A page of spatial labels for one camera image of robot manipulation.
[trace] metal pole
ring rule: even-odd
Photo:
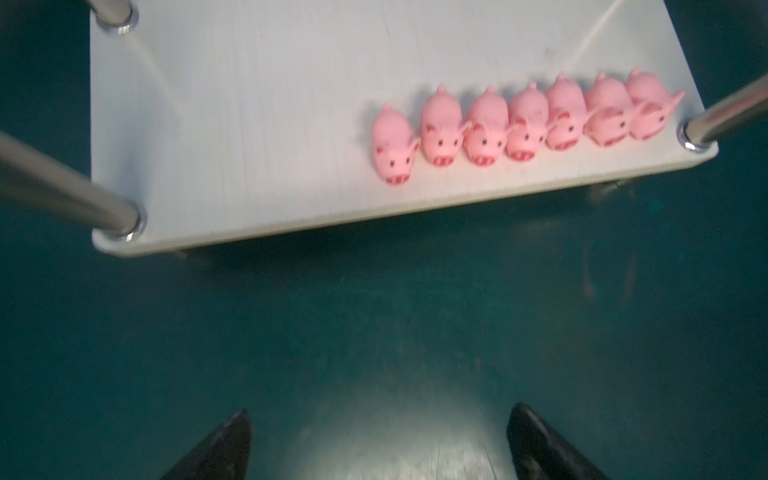
[[[96,22],[110,34],[125,35],[139,21],[139,11],[130,0],[85,0],[96,14]]]
[[[705,151],[712,142],[768,113],[768,74],[682,123],[677,137],[691,151]]]
[[[113,197],[87,177],[1,131],[0,164],[50,189],[6,186],[0,197],[86,223],[127,240],[142,224],[136,206]]]

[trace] shiny floor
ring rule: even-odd
[[[667,4],[705,104],[768,70],[753,3]],[[85,7],[2,7],[0,129],[87,171]],[[2,204],[0,478],[154,480],[242,407],[253,480],[514,478],[519,401],[610,478],[765,478],[766,137],[596,204],[136,260]]]

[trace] pig's head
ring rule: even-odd
[[[375,147],[376,169],[386,183],[400,185],[408,181],[420,144],[421,141],[416,138],[406,147],[395,148],[387,144]]]
[[[579,137],[584,133],[584,123],[587,118],[575,115],[570,111],[558,110],[553,112],[547,126],[547,146],[555,151],[566,151],[576,146]]]
[[[606,107],[597,110],[587,122],[586,134],[601,147],[612,147],[629,133],[634,110]]]
[[[427,124],[422,131],[422,148],[427,160],[439,167],[452,164],[471,126],[468,121],[456,127]]]
[[[660,104],[657,102],[638,102],[637,112],[630,123],[629,132],[635,140],[648,140],[655,137],[667,126],[670,117],[685,91],[678,91],[671,96],[669,101]]]
[[[504,152],[510,132],[509,126],[475,122],[464,139],[464,149],[469,160],[480,167],[493,165]]]
[[[523,117],[512,119],[511,132],[507,136],[507,155],[512,160],[529,161],[547,137],[545,124],[532,124]]]

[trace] white board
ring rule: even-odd
[[[675,126],[703,111],[663,0],[134,0],[124,37],[91,22],[91,176],[136,200],[146,230],[104,252],[134,256],[692,167]],[[656,73],[687,90],[647,142],[543,150],[448,168],[420,157],[381,181],[369,130],[383,102],[416,128],[440,83],[466,110],[566,72]]]

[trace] rubber pig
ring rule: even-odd
[[[667,126],[667,119],[674,112],[685,90],[669,94],[658,77],[652,73],[635,68],[624,84],[632,103],[643,107],[630,123],[629,133],[635,140],[648,140]]]
[[[472,123],[464,139],[469,160],[479,167],[493,165],[504,152],[511,131],[507,102],[490,86],[469,106],[467,120]]]
[[[591,112],[584,132],[594,143],[611,147],[627,136],[638,106],[621,81],[601,73],[584,99]]]
[[[507,155],[512,160],[531,160],[549,133],[548,121],[547,96],[531,83],[509,102],[511,133],[507,136]]]
[[[445,91],[445,85],[437,87],[422,108],[422,149],[427,161],[438,167],[452,164],[471,126],[463,121],[456,97]]]
[[[545,95],[549,102],[547,146],[555,151],[575,147],[589,120],[584,92],[578,83],[561,73]]]
[[[411,177],[421,141],[413,136],[408,119],[384,104],[371,127],[373,158],[381,178],[390,185],[404,184]]]

